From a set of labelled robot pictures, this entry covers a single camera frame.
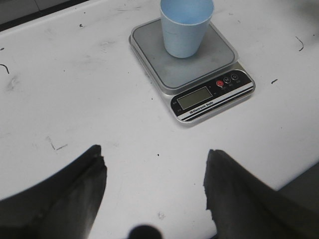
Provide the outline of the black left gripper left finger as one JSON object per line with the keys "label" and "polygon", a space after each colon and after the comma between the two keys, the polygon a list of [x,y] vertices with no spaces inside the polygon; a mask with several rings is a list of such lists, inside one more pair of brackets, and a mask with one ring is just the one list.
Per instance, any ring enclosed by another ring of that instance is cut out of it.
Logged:
{"label": "black left gripper left finger", "polygon": [[107,167],[99,145],[0,202],[2,239],[86,239],[99,211]]}

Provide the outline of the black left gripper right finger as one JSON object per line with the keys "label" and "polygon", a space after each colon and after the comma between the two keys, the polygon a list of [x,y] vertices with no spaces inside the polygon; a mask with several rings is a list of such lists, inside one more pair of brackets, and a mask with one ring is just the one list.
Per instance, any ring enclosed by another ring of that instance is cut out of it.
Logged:
{"label": "black left gripper right finger", "polygon": [[226,152],[210,150],[203,185],[216,239],[319,237],[317,163],[276,191]]}

